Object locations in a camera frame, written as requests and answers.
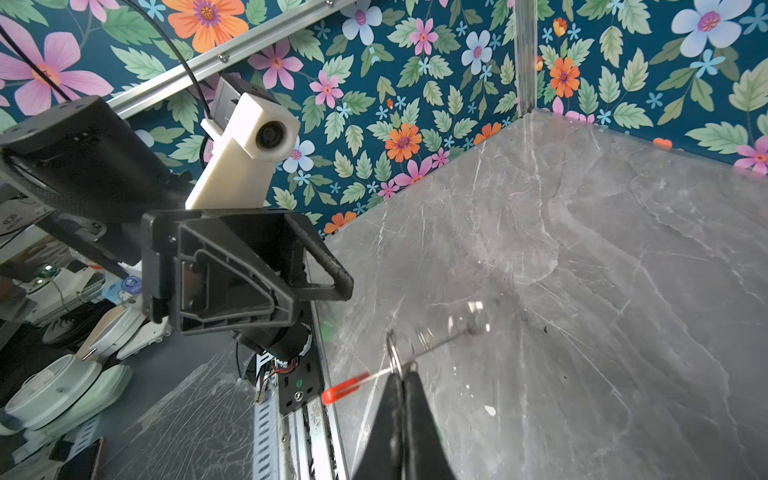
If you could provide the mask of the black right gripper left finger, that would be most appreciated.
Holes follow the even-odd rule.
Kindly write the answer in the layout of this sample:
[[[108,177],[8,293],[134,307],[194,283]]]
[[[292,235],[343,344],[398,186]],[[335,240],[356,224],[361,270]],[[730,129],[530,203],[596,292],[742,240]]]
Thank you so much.
[[[400,377],[390,375],[354,480],[397,480],[402,477],[403,398]]]

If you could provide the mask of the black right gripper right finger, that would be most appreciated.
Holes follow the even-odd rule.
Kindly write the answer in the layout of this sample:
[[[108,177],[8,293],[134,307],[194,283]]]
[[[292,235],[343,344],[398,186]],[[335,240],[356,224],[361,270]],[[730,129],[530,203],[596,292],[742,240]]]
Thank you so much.
[[[404,474],[408,480],[455,479],[416,371],[404,377]]]

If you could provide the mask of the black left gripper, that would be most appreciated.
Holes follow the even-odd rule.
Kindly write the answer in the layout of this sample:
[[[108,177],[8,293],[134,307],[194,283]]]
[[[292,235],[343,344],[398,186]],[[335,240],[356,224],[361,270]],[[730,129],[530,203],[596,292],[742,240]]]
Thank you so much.
[[[141,221],[143,313],[187,335],[310,322],[308,300],[346,301],[354,279],[301,213],[153,210]],[[304,256],[333,284],[310,283]]]

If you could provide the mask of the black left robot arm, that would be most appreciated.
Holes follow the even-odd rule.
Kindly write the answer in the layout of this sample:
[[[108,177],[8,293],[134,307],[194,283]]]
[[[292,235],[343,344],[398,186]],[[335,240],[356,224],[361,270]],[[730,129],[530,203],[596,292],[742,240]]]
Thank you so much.
[[[56,211],[97,224],[93,245],[139,263],[143,306],[187,335],[285,330],[354,281],[303,214],[267,209],[299,122],[267,94],[221,94],[202,123],[213,154],[175,174],[100,97],[53,107],[1,137],[1,170]]]

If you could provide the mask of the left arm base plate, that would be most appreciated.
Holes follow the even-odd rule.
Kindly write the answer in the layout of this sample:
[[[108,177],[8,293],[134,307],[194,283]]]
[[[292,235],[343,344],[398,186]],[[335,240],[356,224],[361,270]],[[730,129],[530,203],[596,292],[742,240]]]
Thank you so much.
[[[296,412],[318,398],[324,390],[324,375],[315,332],[309,329],[307,345],[287,373],[279,373],[278,405],[282,416]]]

